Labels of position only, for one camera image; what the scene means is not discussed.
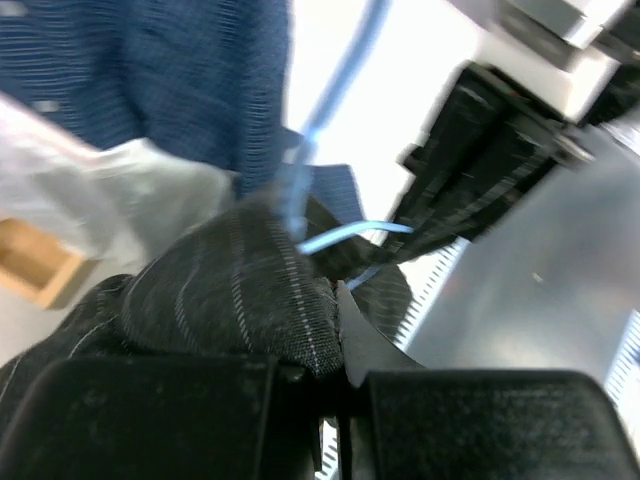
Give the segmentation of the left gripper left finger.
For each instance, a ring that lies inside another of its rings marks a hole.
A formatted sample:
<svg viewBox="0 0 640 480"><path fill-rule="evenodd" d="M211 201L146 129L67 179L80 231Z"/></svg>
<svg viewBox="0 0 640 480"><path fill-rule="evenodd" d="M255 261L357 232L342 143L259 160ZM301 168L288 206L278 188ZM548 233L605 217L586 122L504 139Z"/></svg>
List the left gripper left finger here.
<svg viewBox="0 0 640 480"><path fill-rule="evenodd" d="M1 444L5 479L310 479L305 374L269 357L92 358L40 374Z"/></svg>

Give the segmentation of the black striped shirt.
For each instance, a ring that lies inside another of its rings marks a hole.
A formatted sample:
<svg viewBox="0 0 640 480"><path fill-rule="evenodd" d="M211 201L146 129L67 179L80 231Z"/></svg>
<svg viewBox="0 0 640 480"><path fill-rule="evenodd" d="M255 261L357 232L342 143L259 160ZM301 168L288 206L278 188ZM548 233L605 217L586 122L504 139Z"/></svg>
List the black striped shirt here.
<svg viewBox="0 0 640 480"><path fill-rule="evenodd" d="M89 290L48 338L2 367L2 412L46 367L76 357L255 353L331 376L343 364L335 283L372 251L355 237L304 256L263 200L244 201L140 273Z"/></svg>

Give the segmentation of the light blue hanger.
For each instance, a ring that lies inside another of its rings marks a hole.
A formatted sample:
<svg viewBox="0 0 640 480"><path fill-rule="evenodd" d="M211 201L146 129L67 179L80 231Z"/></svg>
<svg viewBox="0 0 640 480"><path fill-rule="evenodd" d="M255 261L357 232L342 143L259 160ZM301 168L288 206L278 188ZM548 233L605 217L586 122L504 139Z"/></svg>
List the light blue hanger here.
<svg viewBox="0 0 640 480"><path fill-rule="evenodd" d="M286 124L302 134L308 182L346 165L365 219L354 238L380 236L408 174L394 162L411 128L396 102L399 54L416 1L295 1Z"/></svg>

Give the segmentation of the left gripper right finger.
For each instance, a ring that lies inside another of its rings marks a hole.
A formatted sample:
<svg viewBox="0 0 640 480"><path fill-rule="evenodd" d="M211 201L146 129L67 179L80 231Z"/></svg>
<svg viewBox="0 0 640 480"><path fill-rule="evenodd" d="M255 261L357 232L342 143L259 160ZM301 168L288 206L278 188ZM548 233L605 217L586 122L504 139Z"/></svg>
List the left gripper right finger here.
<svg viewBox="0 0 640 480"><path fill-rule="evenodd" d="M429 370L335 295L348 384L338 397L344 479L635 479L602 388L565 370Z"/></svg>

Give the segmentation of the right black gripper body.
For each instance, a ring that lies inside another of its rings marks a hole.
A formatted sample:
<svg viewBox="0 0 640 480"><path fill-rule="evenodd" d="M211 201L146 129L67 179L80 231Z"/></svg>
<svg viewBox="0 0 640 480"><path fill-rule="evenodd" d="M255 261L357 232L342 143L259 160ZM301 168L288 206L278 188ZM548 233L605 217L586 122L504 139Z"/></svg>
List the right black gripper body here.
<svg viewBox="0 0 640 480"><path fill-rule="evenodd" d="M412 231L388 236L387 257L409 260L458 235L472 238L504 215L534 176L593 158L554 111L470 62L424 142L401 161L414 178L393 220Z"/></svg>

